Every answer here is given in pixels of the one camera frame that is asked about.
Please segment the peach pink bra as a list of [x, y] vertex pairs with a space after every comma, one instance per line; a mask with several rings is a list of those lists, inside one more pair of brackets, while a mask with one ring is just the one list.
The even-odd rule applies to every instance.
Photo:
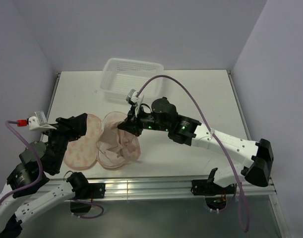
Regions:
[[137, 160], [140, 156], [135, 137], [118, 129], [117, 123], [104, 123], [97, 148], [98, 161], [103, 164], [110, 164], [110, 166]]

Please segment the peach floral laundry bag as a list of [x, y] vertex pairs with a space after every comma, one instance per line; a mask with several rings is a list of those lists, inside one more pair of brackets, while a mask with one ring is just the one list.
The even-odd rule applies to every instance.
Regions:
[[68, 143], [64, 163], [71, 169], [82, 171], [99, 163], [105, 170], [118, 170], [137, 161], [141, 155], [138, 138], [118, 129], [126, 114], [111, 112], [103, 119], [87, 115], [86, 134]]

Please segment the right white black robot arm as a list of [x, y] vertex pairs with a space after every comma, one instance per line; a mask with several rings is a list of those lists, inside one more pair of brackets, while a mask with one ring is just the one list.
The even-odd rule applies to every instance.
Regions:
[[140, 136], [145, 129], [165, 131], [168, 138], [178, 144], [223, 154], [232, 162], [227, 168], [211, 170], [207, 181], [210, 192], [218, 193], [244, 180], [258, 187], [268, 186], [274, 161], [270, 141], [245, 140], [208, 129], [200, 121], [178, 114], [175, 105], [165, 97], [155, 100], [148, 113], [143, 107], [144, 104], [132, 104], [118, 129], [135, 136]]

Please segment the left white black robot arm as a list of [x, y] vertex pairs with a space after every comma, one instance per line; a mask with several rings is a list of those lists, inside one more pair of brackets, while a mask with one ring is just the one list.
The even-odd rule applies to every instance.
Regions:
[[[67, 119], [57, 118], [48, 124], [43, 111], [34, 112], [27, 119], [6, 121], [6, 127], [25, 145], [19, 155], [21, 162], [10, 173], [0, 194], [0, 238], [16, 238], [30, 218], [36, 217], [67, 199], [80, 199], [89, 193], [89, 182], [81, 172], [73, 172], [52, 191], [27, 202], [60, 168], [69, 142], [86, 134], [87, 117], [83, 113]], [[48, 137], [42, 141], [27, 142], [12, 125], [28, 126], [30, 131], [40, 131]]]

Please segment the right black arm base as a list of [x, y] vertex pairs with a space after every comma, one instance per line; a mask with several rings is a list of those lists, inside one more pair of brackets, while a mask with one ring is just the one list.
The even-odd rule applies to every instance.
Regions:
[[215, 184], [214, 176], [217, 170], [218, 168], [212, 169], [208, 179], [192, 180], [190, 192], [194, 196], [204, 196], [206, 209], [210, 213], [219, 214], [235, 202], [237, 185], [231, 184], [221, 187]]

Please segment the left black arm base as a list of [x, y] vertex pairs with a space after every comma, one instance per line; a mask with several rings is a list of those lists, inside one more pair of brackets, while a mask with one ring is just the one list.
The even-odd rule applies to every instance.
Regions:
[[[103, 199], [105, 195], [105, 187], [105, 183], [103, 182], [89, 183], [86, 193], [77, 199], [88, 200], [89, 203], [93, 203], [95, 199]], [[70, 202], [70, 211], [75, 215], [85, 216], [88, 214], [91, 208], [94, 208], [94, 205], [88, 205], [75, 201]]]

